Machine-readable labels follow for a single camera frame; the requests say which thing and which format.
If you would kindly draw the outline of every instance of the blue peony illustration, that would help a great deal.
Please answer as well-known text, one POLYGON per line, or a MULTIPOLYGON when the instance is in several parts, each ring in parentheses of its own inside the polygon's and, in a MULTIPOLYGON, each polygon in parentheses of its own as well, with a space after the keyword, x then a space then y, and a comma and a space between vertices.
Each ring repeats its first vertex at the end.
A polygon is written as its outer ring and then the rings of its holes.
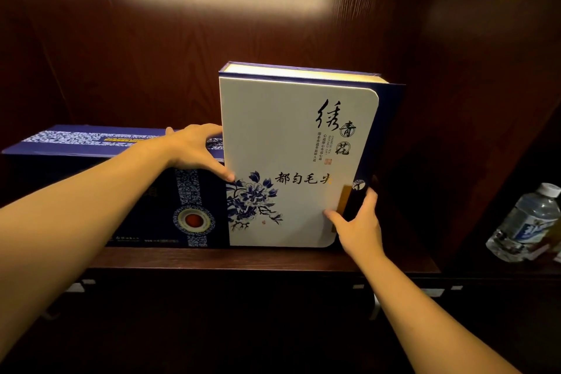
POLYGON ((277 196, 278 191, 272 188, 271 179, 264 179, 261 183, 259 172, 250 173, 249 179, 249 182, 236 180, 226 184, 228 221, 232 230, 247 229, 258 214, 268 216, 270 220, 280 225, 282 214, 272 210, 275 203, 270 202, 271 198, 277 196))

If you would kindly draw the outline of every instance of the bottle cap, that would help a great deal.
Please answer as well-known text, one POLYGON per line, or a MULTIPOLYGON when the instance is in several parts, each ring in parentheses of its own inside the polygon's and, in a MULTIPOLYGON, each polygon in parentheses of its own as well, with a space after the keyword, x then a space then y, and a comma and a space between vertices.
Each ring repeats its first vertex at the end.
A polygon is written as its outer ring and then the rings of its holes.
POLYGON ((559 194, 561 194, 561 188, 553 185, 552 183, 543 182, 543 184, 538 186, 536 192, 545 195, 546 197, 557 198, 559 194))

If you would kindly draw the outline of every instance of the right hand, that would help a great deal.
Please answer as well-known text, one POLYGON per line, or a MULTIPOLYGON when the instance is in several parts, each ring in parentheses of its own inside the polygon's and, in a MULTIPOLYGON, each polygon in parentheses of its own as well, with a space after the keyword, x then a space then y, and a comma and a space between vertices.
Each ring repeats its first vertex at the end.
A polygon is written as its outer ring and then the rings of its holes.
POLYGON ((384 258, 382 247, 382 230, 374 213, 378 194, 368 188, 366 197, 356 217, 347 222, 333 210, 325 210, 325 216, 337 228, 341 245, 359 267, 364 266, 372 258, 384 258))

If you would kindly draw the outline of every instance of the blue tea box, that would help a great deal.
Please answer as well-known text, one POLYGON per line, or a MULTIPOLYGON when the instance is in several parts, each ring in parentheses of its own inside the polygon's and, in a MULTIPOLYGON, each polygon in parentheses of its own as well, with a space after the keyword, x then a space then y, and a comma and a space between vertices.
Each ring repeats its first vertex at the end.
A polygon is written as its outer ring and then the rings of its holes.
MULTIPOLYGON (((114 157, 164 129, 56 125, 5 149, 21 195, 114 157)), ((207 149, 224 162, 222 138, 207 149)), ((121 247, 228 247, 225 182, 206 170, 166 169, 108 242, 121 247)))

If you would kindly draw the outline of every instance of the wooden shelf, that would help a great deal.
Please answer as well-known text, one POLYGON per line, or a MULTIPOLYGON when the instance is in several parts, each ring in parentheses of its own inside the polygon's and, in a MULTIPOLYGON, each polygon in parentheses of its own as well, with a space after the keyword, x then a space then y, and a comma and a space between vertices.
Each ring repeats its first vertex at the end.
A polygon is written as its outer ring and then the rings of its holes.
MULTIPOLYGON (((387 195, 380 196, 376 213, 382 226, 386 254, 401 270, 409 274, 440 273, 415 232, 391 204, 387 195)), ((360 272, 338 243, 328 249, 105 247, 90 267, 360 272)))

